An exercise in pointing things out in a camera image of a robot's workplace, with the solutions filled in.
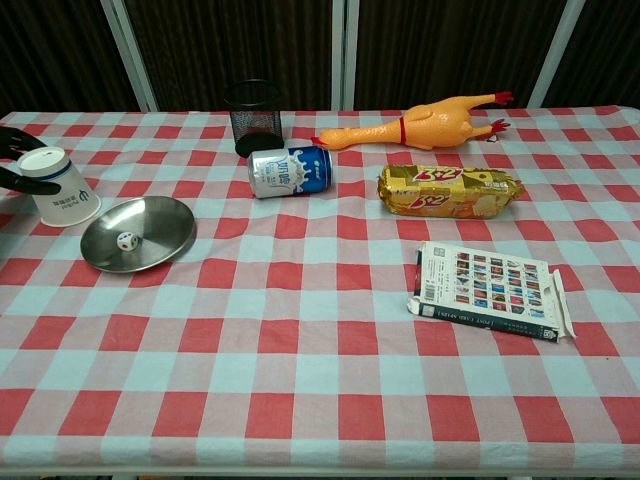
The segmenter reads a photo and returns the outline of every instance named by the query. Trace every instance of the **white paper cup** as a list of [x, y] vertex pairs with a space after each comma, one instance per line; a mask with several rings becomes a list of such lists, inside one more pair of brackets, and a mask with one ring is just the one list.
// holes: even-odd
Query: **white paper cup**
[[57, 195], [32, 195], [45, 225], [68, 227], [85, 221], [100, 210], [100, 198], [63, 149], [31, 150], [18, 159], [18, 168], [25, 177], [57, 183], [61, 187]]

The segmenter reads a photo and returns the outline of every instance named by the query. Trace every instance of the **beverage can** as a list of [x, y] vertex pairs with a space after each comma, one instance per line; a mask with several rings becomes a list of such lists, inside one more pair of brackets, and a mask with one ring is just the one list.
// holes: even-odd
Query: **beverage can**
[[257, 198], [322, 192], [331, 185], [331, 154], [317, 146], [253, 152], [249, 183]]

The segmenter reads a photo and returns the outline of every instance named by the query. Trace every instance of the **yellow snack package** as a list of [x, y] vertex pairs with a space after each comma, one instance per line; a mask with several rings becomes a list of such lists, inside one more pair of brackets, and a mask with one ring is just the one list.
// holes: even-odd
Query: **yellow snack package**
[[502, 170], [387, 165], [378, 195], [392, 213], [421, 217], [490, 218], [523, 192]]

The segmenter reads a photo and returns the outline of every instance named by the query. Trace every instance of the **stainless steel plate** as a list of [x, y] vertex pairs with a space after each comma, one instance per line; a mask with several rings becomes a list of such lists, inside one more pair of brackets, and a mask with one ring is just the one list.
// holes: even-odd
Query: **stainless steel plate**
[[[135, 250], [118, 247], [120, 233], [139, 237]], [[153, 267], [188, 249], [196, 233], [193, 213], [171, 197], [127, 200], [96, 218], [87, 227], [80, 251], [84, 259], [106, 272], [136, 272]]]

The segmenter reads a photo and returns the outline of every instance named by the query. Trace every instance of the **white dice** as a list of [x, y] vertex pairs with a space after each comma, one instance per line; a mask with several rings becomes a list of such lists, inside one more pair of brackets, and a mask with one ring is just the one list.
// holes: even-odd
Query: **white dice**
[[138, 239], [138, 236], [131, 233], [131, 232], [122, 232], [120, 235], [118, 235], [118, 248], [120, 250], [124, 250], [125, 252], [130, 252], [132, 250], [135, 250], [135, 248], [138, 246], [138, 242], [140, 240]]

